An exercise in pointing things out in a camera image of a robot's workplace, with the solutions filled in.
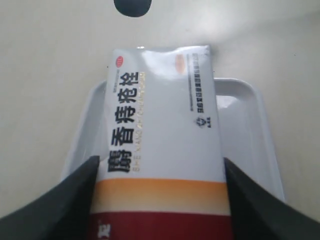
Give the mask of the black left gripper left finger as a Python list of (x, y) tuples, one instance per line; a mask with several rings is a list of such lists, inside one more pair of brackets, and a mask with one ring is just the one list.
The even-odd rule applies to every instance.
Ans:
[(2, 240), (84, 240), (100, 157), (86, 160), (57, 186), (0, 219)]

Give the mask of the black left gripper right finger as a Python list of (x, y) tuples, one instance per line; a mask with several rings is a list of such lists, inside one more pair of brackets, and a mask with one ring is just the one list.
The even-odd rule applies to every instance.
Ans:
[(320, 224), (274, 197), (228, 158), (224, 168), (236, 240), (318, 240)]

